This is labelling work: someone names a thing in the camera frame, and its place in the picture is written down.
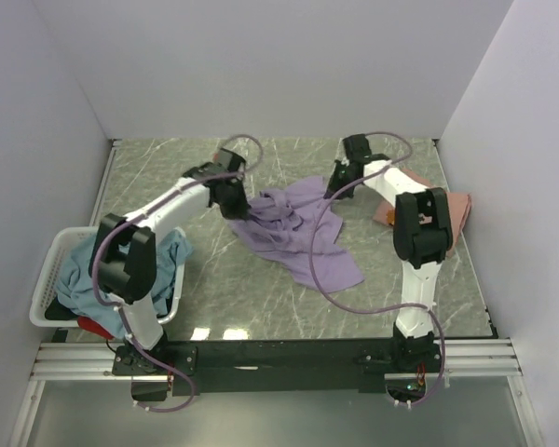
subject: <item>white wall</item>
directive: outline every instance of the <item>white wall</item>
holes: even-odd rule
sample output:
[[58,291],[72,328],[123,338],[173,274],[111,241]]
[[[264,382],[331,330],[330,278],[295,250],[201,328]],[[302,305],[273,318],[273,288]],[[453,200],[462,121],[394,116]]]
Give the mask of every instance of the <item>white wall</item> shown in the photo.
[[51,239],[89,221],[107,140],[30,0],[0,0],[0,446],[42,332],[28,318]]
[[516,0],[440,145],[498,327],[559,446],[559,0]]
[[441,137],[511,0],[34,0],[110,137]]

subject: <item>white plastic basket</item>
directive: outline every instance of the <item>white plastic basket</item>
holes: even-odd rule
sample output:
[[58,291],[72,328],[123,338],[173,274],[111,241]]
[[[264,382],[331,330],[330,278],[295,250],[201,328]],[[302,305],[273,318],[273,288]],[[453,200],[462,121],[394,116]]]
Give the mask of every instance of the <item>white plastic basket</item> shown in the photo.
[[[183,236],[185,236],[182,228],[177,228]],[[62,261],[78,243],[94,235],[97,232],[97,226],[77,226],[66,228],[52,241],[52,245],[46,255],[46,260],[41,268],[37,285],[35,286],[34,296],[31,301],[31,309],[29,310],[29,318],[35,326],[43,328],[77,328],[78,324],[75,319],[53,320],[46,319],[45,313],[52,300],[56,297],[54,285],[60,273]],[[166,324],[176,317],[178,311],[178,302],[183,290],[184,280],[184,264],[178,265],[176,268],[176,282],[174,284],[174,296],[171,299],[170,313],[165,317],[158,318],[159,324]]]

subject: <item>gray marble surface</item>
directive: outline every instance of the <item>gray marble surface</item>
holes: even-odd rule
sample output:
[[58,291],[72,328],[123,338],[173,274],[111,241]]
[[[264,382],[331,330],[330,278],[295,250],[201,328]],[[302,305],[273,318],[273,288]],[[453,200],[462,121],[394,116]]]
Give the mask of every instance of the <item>gray marble surface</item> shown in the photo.
[[[102,215],[140,208],[168,189],[188,168],[209,159],[219,140],[125,140],[117,148],[106,185]],[[246,179],[247,194],[284,187],[309,175],[332,172],[342,156],[338,139],[276,138],[262,140],[266,149],[260,169]],[[403,165],[433,184],[446,186],[431,140],[413,140],[414,156]],[[401,155],[392,139],[372,139],[374,152]],[[230,149],[253,161],[256,148],[239,141]],[[358,187],[353,199],[335,203],[344,218],[338,245],[348,248],[365,281],[334,296],[358,308],[394,305],[400,301],[402,272],[391,230],[372,220],[381,200]],[[209,331],[209,339],[248,336],[251,339],[346,338],[390,336],[395,313],[358,316],[330,305],[317,291],[295,284],[279,264],[257,257],[230,231],[216,209],[192,219],[184,230],[195,247],[187,260],[178,316],[166,325],[170,339],[191,338]],[[484,301],[463,238],[439,275],[436,313],[447,336],[491,335]],[[86,340],[78,334],[76,341]]]

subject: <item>purple cloth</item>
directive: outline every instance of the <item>purple cloth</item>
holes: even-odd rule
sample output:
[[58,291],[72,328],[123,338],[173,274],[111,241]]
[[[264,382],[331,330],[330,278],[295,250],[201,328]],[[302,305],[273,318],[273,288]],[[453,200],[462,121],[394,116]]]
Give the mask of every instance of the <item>purple cloth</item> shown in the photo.
[[[249,249],[262,258],[282,263],[294,281],[317,290],[308,267],[308,245],[325,189],[321,176],[307,177],[283,191],[267,189],[249,201],[250,220],[227,222]],[[328,292],[364,281],[348,251],[335,245],[342,222],[341,217],[327,210],[315,236],[315,272]]]

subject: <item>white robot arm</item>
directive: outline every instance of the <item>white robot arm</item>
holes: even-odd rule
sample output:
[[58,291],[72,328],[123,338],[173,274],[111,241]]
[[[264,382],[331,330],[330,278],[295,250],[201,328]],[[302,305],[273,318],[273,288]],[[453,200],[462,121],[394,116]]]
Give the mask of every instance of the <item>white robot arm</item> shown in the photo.
[[[373,161],[364,166],[364,176],[383,169],[389,161]],[[415,182],[397,168],[388,169],[364,184],[379,193],[391,206],[396,206],[396,197],[402,193],[424,193],[427,187]],[[402,304],[417,303],[431,309],[434,303],[435,285],[442,262],[430,261],[415,268],[408,260],[402,260]],[[400,309],[396,327],[405,338],[419,338],[432,332],[429,314],[419,308]]]
[[[335,161],[326,197],[391,164],[387,156],[372,155],[364,135],[345,138],[344,149],[346,160]],[[365,181],[364,185],[374,189],[395,208],[393,242],[402,260],[402,304],[419,304],[432,309],[437,276],[453,242],[445,191],[427,188],[395,167]],[[353,193],[354,188],[351,188],[338,198],[352,197]],[[414,307],[400,309],[394,337],[410,343],[415,339],[432,342],[433,326],[427,311]]]
[[[100,222],[89,265],[93,265],[97,249],[111,231],[125,222],[145,216],[112,240],[98,269],[100,288],[108,292],[111,301],[123,306],[132,336],[144,349],[155,347],[164,335],[151,298],[151,288],[157,275],[157,244],[177,226],[199,215],[213,203],[219,205],[226,219],[246,219],[248,214],[249,205],[240,178],[206,181],[181,194],[178,192],[195,180],[238,171],[245,163],[241,156],[222,148],[214,162],[190,169],[172,188],[151,203],[123,217],[108,214]],[[160,208],[148,215],[147,211],[157,204]],[[120,250],[126,246],[128,252]]]

